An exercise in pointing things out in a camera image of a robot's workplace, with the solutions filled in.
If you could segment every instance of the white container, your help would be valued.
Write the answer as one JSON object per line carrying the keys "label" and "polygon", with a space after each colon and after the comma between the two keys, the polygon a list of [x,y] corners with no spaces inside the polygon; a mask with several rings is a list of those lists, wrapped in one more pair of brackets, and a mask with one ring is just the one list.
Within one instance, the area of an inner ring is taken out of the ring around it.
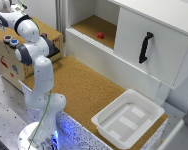
{"label": "white container", "polygon": [[163,113],[163,108],[130,89],[91,120],[117,148],[130,149]]}

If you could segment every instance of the cork surface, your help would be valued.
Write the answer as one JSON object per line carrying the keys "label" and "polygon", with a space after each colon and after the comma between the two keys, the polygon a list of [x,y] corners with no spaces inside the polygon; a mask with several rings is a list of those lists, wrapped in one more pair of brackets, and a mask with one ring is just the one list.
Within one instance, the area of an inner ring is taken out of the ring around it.
{"label": "cork surface", "polygon": [[[79,32],[93,38],[94,40],[114,49],[117,26],[97,16],[91,16],[71,26]],[[99,32],[104,33],[104,38],[97,38]]]}
{"label": "cork surface", "polygon": [[[91,118],[124,93],[125,89],[70,55],[54,63],[53,68],[55,85],[52,92],[66,96],[67,105],[64,111],[114,150],[117,150],[98,133],[96,126],[91,122]],[[33,89],[34,76],[23,82]],[[131,150],[140,149],[166,119],[167,116],[163,115]]]}
{"label": "cork surface", "polygon": [[[32,19],[36,22],[36,24],[39,26],[39,30],[40,30],[40,34],[42,33],[47,33],[47,37],[48,39],[50,39],[51,41],[55,38],[57,38],[58,36],[62,36],[62,34],[56,30],[54,30],[53,28],[51,28],[50,26],[44,24],[43,22],[39,21],[38,19],[32,17]],[[10,29],[10,28],[5,28],[5,32],[3,32],[0,29],[0,41],[3,42],[3,38],[6,35],[11,35],[13,37],[13,39],[17,39],[19,40],[20,44],[24,44],[26,43],[26,40],[22,37],[20,37],[15,30]]]}

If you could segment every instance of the white cabinet door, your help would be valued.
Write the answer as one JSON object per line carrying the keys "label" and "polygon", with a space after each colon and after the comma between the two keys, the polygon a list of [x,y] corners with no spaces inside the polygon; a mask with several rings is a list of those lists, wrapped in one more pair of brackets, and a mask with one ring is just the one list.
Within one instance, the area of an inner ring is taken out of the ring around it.
{"label": "white cabinet door", "polygon": [[[154,37],[148,40],[147,60],[140,64],[139,56],[147,32]],[[173,86],[187,51],[187,35],[127,9],[120,9],[115,55]]]}

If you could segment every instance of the wooden box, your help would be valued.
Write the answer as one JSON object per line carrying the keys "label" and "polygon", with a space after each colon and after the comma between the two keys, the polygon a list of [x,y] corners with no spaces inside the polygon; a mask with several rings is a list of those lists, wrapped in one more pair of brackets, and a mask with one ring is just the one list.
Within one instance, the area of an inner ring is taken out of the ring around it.
{"label": "wooden box", "polygon": [[[41,21],[33,19],[38,24],[40,33],[47,33],[47,37],[60,50],[58,54],[50,58],[53,63],[56,62],[63,57],[63,35]],[[3,38],[6,35],[11,35],[13,39],[19,40],[20,44],[26,43],[26,41],[12,29],[6,28],[5,32],[2,32],[0,29],[0,74],[19,90],[22,90],[18,79],[23,81],[33,75],[34,69],[32,65],[26,66],[20,63],[15,56],[15,49],[3,43]]]}

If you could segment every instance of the cabinet door handle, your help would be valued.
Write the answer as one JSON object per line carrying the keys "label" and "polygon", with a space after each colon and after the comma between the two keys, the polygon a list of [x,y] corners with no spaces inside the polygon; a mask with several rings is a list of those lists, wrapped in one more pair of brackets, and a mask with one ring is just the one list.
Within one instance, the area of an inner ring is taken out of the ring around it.
{"label": "cabinet door handle", "polygon": [[148,46],[148,40],[151,39],[154,35],[150,32],[147,32],[147,36],[145,37],[144,41],[143,41],[143,45],[142,45],[142,49],[141,49],[141,54],[139,57],[139,63],[142,64],[143,62],[145,62],[147,60],[147,57],[145,57],[145,53],[147,50],[147,46]]}

